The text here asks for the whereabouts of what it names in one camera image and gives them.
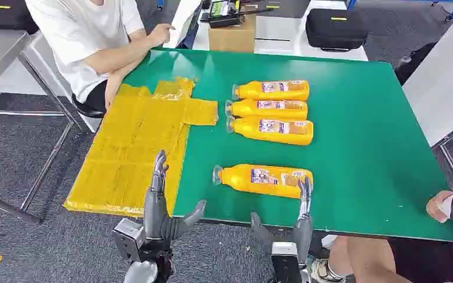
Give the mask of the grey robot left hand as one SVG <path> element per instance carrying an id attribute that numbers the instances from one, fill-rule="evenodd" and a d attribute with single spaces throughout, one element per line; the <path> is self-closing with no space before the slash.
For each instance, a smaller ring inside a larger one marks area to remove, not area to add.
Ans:
<path id="1" fill-rule="evenodd" d="M 207 201 L 200 200 L 193 211 L 183 218 L 171 217 L 168 214 L 165 198 L 166 153 L 161 150 L 155 159 L 150 186 L 144 201 L 144 227 L 147 239 L 174 241 L 202 219 Z"/>

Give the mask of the person's hand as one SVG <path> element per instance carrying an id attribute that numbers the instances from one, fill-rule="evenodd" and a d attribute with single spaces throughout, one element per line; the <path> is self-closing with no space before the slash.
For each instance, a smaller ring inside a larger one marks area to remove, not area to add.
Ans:
<path id="1" fill-rule="evenodd" d="M 171 24 L 157 24 L 152 32 L 147 36 L 151 47 L 158 47 L 170 40 L 170 32 L 175 30 Z"/>
<path id="2" fill-rule="evenodd" d="M 453 196 L 452 191 L 443 190 L 430 199 L 426 204 L 426 212 L 428 215 L 440 223 L 445 223 L 449 217 L 439 209 L 438 205 L 450 196 Z"/>

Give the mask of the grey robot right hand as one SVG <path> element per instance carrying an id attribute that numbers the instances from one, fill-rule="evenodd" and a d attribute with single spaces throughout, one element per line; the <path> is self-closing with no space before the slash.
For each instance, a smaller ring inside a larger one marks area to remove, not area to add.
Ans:
<path id="1" fill-rule="evenodd" d="M 313 227 L 310 216 L 311 193 L 313 184 L 309 177 L 298 181 L 300 188 L 300 208 L 296 224 L 293 227 L 293 243 L 296 245 L 299 270 L 306 267 L 306 260 L 310 249 Z M 274 240 L 268 229 L 261 224 L 260 217 L 256 212 L 251 212 L 251 229 L 261 241 L 264 251 L 271 255 Z"/>

